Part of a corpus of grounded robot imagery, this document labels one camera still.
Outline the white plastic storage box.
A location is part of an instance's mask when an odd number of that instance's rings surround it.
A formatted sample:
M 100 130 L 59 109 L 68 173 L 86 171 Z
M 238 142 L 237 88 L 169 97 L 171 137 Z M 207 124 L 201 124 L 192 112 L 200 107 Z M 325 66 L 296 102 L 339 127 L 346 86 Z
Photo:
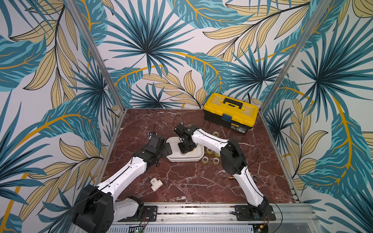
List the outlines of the white plastic storage box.
M 178 137 L 170 137 L 166 142 L 170 144 L 172 149 L 172 154 L 167 156 L 170 162 L 198 162 L 205 154 L 204 146 L 199 144 L 192 151 L 181 153 L 178 147 L 180 143 Z

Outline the transparent tape roll four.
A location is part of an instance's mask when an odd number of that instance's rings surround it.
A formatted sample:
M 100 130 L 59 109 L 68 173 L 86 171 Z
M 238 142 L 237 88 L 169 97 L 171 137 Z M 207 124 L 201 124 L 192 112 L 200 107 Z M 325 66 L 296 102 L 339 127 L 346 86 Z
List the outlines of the transparent tape roll four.
M 214 151 L 212 150 L 212 149 L 206 149 L 206 153 L 208 153 L 208 154 L 213 154 L 214 153 Z

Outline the transparent tape roll seven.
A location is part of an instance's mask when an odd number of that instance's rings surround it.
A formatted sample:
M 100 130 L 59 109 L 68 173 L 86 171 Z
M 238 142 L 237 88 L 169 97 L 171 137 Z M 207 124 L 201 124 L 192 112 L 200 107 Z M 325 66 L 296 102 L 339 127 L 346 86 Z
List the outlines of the transparent tape roll seven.
M 217 157 L 213 158 L 213 164 L 218 165 L 219 162 L 220 162 L 219 158 L 217 158 Z

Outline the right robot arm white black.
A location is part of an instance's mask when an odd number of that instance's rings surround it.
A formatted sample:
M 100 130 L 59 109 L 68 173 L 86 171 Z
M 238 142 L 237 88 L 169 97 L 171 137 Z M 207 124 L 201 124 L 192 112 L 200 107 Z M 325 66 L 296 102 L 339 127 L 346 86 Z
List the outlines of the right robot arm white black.
M 243 150 L 236 140 L 221 139 L 196 126 L 187 128 L 182 124 L 177 125 L 174 132 L 181 140 L 178 144 L 181 153 L 191 152 L 198 145 L 217 153 L 220 156 L 223 169 L 239 183 L 246 196 L 248 206 L 254 214 L 265 215 L 265 212 L 270 209 L 269 201 L 254 183 Z

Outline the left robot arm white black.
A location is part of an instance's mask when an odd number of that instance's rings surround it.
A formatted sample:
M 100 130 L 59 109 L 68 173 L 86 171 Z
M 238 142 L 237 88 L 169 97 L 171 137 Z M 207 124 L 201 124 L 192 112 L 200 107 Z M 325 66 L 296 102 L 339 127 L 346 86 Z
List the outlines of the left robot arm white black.
M 113 223 L 137 215 L 140 202 L 119 195 L 161 158 L 172 154 L 166 139 L 153 135 L 118 172 L 96 186 L 87 185 L 73 207 L 72 223 L 87 233 L 106 233 Z

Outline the transparent tape roll six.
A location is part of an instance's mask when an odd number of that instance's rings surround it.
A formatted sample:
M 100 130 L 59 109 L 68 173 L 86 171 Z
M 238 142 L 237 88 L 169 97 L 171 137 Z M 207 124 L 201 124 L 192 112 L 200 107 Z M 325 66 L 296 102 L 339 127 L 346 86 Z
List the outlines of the transparent tape roll six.
M 201 159 L 201 162 L 203 164 L 208 164 L 209 163 L 209 158 L 207 156 L 203 156 L 202 159 Z

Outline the white pipe tee fitting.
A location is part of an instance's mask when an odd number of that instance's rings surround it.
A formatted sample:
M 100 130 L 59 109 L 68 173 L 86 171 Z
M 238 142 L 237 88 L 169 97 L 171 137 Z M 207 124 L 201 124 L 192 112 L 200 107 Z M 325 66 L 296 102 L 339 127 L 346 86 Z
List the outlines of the white pipe tee fitting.
M 153 192 L 156 192 L 163 185 L 162 181 L 158 180 L 157 178 L 152 178 L 150 183 Z

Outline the yellow black toolbox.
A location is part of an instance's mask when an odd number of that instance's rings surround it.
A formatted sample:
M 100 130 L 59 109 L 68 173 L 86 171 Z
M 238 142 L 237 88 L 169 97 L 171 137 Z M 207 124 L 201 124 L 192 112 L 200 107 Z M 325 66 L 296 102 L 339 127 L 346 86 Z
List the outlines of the yellow black toolbox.
M 255 125 L 257 106 L 213 93 L 204 104 L 205 120 L 245 135 Z

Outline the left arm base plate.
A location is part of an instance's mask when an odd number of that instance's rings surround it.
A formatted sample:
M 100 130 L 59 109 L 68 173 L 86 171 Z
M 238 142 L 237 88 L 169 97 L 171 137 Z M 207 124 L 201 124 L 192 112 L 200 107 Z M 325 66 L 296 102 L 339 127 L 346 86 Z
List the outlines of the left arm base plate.
M 158 206 L 156 205 L 140 206 L 134 216 L 121 218 L 119 222 L 155 222 L 157 219 L 157 211 Z

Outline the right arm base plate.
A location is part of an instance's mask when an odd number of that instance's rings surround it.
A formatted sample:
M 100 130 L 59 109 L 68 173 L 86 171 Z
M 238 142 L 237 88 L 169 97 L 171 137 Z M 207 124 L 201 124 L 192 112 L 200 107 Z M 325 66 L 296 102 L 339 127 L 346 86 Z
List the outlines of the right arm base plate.
M 265 209 L 252 207 L 249 205 L 235 205 L 233 215 L 236 216 L 237 221 L 275 221 L 276 216 L 271 205 Z

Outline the aluminium front rail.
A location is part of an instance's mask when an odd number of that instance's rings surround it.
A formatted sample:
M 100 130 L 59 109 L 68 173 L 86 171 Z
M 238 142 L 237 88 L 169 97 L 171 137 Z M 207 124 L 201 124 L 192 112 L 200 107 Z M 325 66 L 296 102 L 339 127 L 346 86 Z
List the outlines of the aluminium front rail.
M 272 204 L 275 221 L 237 221 L 232 203 L 145 203 L 158 206 L 155 222 L 116 222 L 106 233 L 320 233 L 309 204 Z

